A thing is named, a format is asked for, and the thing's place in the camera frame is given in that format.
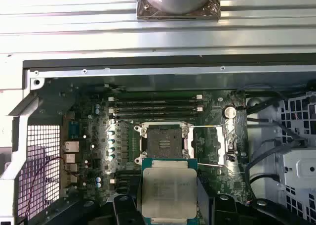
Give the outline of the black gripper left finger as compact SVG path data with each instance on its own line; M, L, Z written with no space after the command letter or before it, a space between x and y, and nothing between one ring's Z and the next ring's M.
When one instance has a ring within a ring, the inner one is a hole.
M85 209L80 225L142 225L144 218L137 208L141 176L132 176L126 194L117 195L111 202L98 205L91 211Z

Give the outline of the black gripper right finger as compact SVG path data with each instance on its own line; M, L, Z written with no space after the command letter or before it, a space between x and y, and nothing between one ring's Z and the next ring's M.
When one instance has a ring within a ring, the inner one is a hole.
M205 177L197 178L197 205L207 225L309 225L305 219L268 199L248 206L228 194L217 193Z

